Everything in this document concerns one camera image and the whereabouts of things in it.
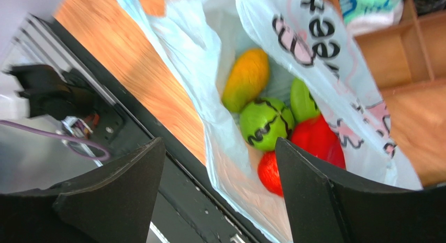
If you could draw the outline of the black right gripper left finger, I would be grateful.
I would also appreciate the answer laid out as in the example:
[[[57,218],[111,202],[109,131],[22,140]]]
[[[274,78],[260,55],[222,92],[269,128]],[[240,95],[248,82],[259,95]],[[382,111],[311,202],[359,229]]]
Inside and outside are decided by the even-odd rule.
[[[52,187],[1,195],[1,242],[145,242],[162,138]]]

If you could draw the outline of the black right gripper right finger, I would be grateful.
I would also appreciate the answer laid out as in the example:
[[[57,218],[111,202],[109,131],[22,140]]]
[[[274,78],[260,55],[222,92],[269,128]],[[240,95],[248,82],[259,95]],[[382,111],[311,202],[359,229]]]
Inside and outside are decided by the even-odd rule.
[[[276,159],[294,242],[445,242],[445,187],[381,184],[287,139]]]

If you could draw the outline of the orange red wrinkled fruit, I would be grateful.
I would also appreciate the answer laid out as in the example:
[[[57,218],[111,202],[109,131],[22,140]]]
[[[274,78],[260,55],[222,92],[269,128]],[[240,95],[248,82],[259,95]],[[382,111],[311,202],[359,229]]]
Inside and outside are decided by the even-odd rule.
[[[271,193],[283,197],[275,151],[266,152],[258,165],[258,176],[264,187]]]

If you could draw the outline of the red bell pepper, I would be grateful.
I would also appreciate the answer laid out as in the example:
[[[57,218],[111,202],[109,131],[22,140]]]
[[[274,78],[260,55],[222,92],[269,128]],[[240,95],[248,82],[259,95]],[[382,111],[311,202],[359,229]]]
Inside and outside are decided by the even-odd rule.
[[[346,169],[339,138],[322,115],[299,123],[291,135],[291,142],[321,160]]]

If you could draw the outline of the light green starfruit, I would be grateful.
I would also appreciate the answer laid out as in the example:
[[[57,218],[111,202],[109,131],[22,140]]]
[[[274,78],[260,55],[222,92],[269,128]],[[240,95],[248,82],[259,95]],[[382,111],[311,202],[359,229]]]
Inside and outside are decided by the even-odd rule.
[[[290,106],[297,123],[317,117],[320,110],[306,84],[295,78],[290,90]]]

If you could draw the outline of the green watermelon toy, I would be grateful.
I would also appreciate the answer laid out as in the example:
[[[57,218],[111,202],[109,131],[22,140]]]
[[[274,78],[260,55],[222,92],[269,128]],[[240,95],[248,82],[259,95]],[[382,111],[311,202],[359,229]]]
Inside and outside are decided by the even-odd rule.
[[[240,113],[239,125],[244,140],[252,147],[268,152],[278,138],[288,138],[296,126],[287,105],[272,97],[251,101]]]

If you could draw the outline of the yellow green mango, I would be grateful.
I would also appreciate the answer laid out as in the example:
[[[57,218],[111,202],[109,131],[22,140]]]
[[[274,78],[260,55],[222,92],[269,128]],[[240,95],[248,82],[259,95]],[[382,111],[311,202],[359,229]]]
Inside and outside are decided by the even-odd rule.
[[[239,113],[260,95],[270,79],[269,58],[261,48],[245,51],[236,59],[228,76],[221,101],[233,113]]]

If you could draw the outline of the light blue printed plastic bag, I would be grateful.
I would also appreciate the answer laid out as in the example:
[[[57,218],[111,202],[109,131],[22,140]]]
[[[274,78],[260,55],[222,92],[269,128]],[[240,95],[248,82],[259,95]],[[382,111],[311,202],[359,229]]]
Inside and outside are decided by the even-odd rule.
[[[139,0],[116,0],[184,87],[204,127],[212,187],[271,242],[291,242],[285,202],[261,184],[260,153],[239,131],[220,93],[235,57],[260,47],[277,76],[270,96],[303,80],[340,136],[347,170],[409,190],[421,182],[391,139],[390,115],[361,49],[327,0],[165,0],[165,16]]]

